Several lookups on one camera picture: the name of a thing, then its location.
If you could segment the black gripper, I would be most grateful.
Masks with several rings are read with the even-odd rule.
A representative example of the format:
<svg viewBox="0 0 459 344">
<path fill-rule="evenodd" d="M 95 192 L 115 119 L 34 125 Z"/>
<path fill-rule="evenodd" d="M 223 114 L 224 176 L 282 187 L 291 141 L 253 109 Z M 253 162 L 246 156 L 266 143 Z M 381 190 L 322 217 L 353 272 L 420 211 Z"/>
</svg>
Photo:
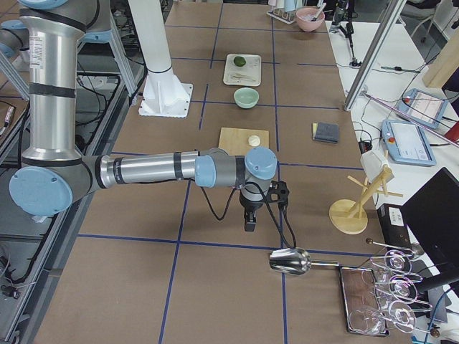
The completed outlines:
<svg viewBox="0 0 459 344">
<path fill-rule="evenodd" d="M 267 192 L 267 188 L 258 188 L 257 186 L 246 186 L 241 190 L 239 200 L 245 211 L 245 231 L 255 230 L 257 222 L 255 212 L 265 204 L 263 194 L 266 195 Z"/>
</svg>

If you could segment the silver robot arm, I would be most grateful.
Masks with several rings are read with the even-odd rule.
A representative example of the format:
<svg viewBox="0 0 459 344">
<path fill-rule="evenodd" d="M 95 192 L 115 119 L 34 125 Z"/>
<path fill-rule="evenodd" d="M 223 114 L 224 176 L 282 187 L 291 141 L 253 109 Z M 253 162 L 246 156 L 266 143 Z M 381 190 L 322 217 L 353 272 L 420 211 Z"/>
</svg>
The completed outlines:
<svg viewBox="0 0 459 344">
<path fill-rule="evenodd" d="M 83 156 L 75 145 L 77 44 L 110 24 L 106 1 L 22 1 L 29 31 L 30 145 L 11 177 L 13 202 L 35 216 L 52 216 L 99 189 L 130 183 L 193 180 L 205 188 L 240 192 L 245 229 L 268 204 L 278 160 L 259 146 L 243 156 L 225 150 L 140 157 Z"/>
</svg>

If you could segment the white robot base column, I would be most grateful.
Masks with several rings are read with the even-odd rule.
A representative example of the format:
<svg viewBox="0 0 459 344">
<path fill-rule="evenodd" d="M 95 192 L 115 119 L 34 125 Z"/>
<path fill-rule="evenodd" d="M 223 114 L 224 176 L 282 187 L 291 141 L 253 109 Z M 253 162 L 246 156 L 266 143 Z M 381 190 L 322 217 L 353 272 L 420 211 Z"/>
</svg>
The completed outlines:
<svg viewBox="0 0 459 344">
<path fill-rule="evenodd" d="M 174 74 L 160 2 L 128 3 L 148 71 L 139 114 L 185 118 L 193 85 L 182 83 Z"/>
</svg>

